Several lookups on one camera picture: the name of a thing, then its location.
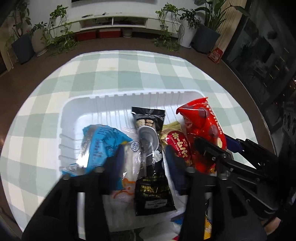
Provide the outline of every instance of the white cabinet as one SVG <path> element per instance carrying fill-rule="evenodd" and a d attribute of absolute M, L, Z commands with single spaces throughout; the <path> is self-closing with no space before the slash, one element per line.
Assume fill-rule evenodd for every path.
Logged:
<path fill-rule="evenodd" d="M 165 24 L 167 26 L 165 28 L 168 29 L 168 32 L 174 33 L 174 34 L 177 33 L 177 31 L 179 30 L 179 27 L 180 27 L 180 23 L 178 23 L 178 22 L 173 23 L 173 22 L 166 21 Z M 161 30 L 162 24 L 158 19 L 148 18 L 146 28 Z"/>
<path fill-rule="evenodd" d="M 69 29 L 69 31 L 72 31 L 74 33 L 79 32 L 80 31 L 80 23 L 73 22 L 73 23 L 71 23 L 71 25 L 68 25 L 67 27 L 58 26 L 58 27 L 51 29 L 50 33 L 51 33 L 52 37 L 59 37 L 59 36 L 62 36 L 63 34 L 65 34 L 67 28 Z"/>

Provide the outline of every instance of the potted plant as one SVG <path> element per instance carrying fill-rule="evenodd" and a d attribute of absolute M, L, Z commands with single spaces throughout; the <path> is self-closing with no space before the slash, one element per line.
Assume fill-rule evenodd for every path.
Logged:
<path fill-rule="evenodd" d="M 32 46 L 37 56 L 44 54 L 47 51 L 46 42 L 44 39 L 45 28 L 47 23 L 38 23 L 33 26 L 30 30 L 30 35 L 32 37 Z"/>
<path fill-rule="evenodd" d="M 179 49 L 179 44 L 177 41 L 172 40 L 172 33 L 170 33 L 168 31 L 168 26 L 166 24 L 166 17 L 169 14 L 168 18 L 171 19 L 172 23 L 173 23 L 173 28 L 175 28 L 175 31 L 177 32 L 177 17 L 180 16 L 180 14 L 178 14 L 179 9 L 176 8 L 176 6 L 172 5 L 172 4 L 165 4 L 165 6 L 163 8 L 160 9 L 160 11 L 156 11 L 155 13 L 157 13 L 158 19 L 160 21 L 160 26 L 161 26 L 161 33 L 160 33 L 160 37 L 154 39 L 154 44 L 155 46 L 159 46 L 159 44 L 161 43 L 164 47 L 166 47 L 169 51 L 175 51 Z"/>
<path fill-rule="evenodd" d="M 180 10 L 183 11 L 180 17 L 180 20 L 183 21 L 178 31 L 179 44 L 185 48 L 189 48 L 196 30 L 201 25 L 201 21 L 200 18 L 195 17 L 194 9 L 188 10 L 181 8 Z"/>
<path fill-rule="evenodd" d="M 250 16 L 250 14 L 241 6 L 233 6 L 229 3 L 229 6 L 224 10 L 221 10 L 222 6 L 226 0 L 217 0 L 216 4 L 212 1 L 206 0 L 195 0 L 195 4 L 200 6 L 205 4 L 205 7 L 199 7 L 195 9 L 196 12 L 205 12 L 205 22 L 204 26 L 201 26 L 194 38 L 193 38 L 193 48 L 202 53 L 209 53 L 214 47 L 216 41 L 218 40 L 220 34 L 216 31 L 219 29 L 220 25 L 226 20 L 224 15 L 226 10 L 230 7 L 234 7 L 236 10 L 240 11 L 245 16 Z"/>
<path fill-rule="evenodd" d="M 67 8 L 63 7 L 63 5 L 57 5 L 57 8 L 50 13 L 50 22 L 48 24 L 49 27 L 53 27 L 56 25 L 63 25 L 62 22 L 67 20 Z"/>
<path fill-rule="evenodd" d="M 45 27 L 44 40 L 46 46 L 53 46 L 52 55 L 60 54 L 62 52 L 68 52 L 76 48 L 76 42 L 72 37 L 73 32 L 69 31 L 71 23 L 67 21 L 67 8 L 63 5 L 58 5 L 52 13 L 50 13 L 50 18 L 48 21 L 47 27 Z M 58 36 L 57 29 L 55 26 L 63 26 L 65 30 L 63 31 L 64 35 Z"/>
<path fill-rule="evenodd" d="M 29 61 L 35 54 L 30 35 L 28 33 L 24 34 L 24 22 L 28 25 L 32 25 L 29 14 L 28 4 L 24 0 L 21 0 L 15 5 L 12 15 L 10 15 L 15 21 L 13 25 L 14 35 L 18 38 L 12 43 L 12 48 L 21 64 Z"/>

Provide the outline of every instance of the green and white tablecloth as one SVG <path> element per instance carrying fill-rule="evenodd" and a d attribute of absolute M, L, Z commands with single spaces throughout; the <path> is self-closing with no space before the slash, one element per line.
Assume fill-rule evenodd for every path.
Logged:
<path fill-rule="evenodd" d="M 57 123 L 63 104 L 78 95 L 143 89 L 199 90 L 209 97 L 224 133 L 257 142 L 247 114 L 234 98 L 184 59 L 143 51 L 79 55 L 33 91 L 4 143 L 0 174 L 7 201 L 22 230 L 58 179 Z M 246 163 L 240 156 L 234 158 Z"/>

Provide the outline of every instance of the tv stand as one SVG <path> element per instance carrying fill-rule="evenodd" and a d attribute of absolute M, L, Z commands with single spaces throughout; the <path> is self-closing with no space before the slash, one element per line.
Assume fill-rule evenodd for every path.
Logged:
<path fill-rule="evenodd" d="M 74 33 L 92 30 L 97 28 L 137 28 L 139 32 L 141 29 L 161 30 L 162 24 L 159 21 L 157 14 L 153 15 L 137 15 L 134 13 L 105 13 L 104 15 L 92 15 L 85 18 L 68 20 L 71 25 L 67 26 L 69 31 Z M 177 32 L 180 27 L 180 23 L 171 18 L 168 14 L 165 20 L 166 28 L 168 32 L 173 36 L 177 36 Z M 59 37 L 64 34 L 66 27 L 57 25 L 51 29 L 51 35 Z"/>

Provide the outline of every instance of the white plastic tray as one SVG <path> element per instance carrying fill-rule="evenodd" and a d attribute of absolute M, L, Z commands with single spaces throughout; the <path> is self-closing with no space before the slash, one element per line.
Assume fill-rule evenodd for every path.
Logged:
<path fill-rule="evenodd" d="M 82 129 L 91 124 L 103 124 L 121 130 L 122 127 L 134 129 L 131 107 L 145 107 L 165 110 L 165 124 L 179 121 L 183 124 L 176 109 L 191 100 L 202 98 L 204 95 L 197 90 L 153 90 L 127 91 L 101 95 L 86 95 L 73 97 L 65 103 L 58 123 L 59 156 L 57 158 L 57 175 L 60 167 L 75 163 L 79 155 L 83 138 Z M 104 197 L 104 208 L 110 231 L 134 229 L 170 220 L 184 212 L 186 197 L 178 196 L 169 177 L 168 167 L 165 172 L 172 190 L 176 211 L 136 217 L 133 205 L 114 206 Z M 83 226 L 83 214 L 79 215 L 79 226 Z"/>

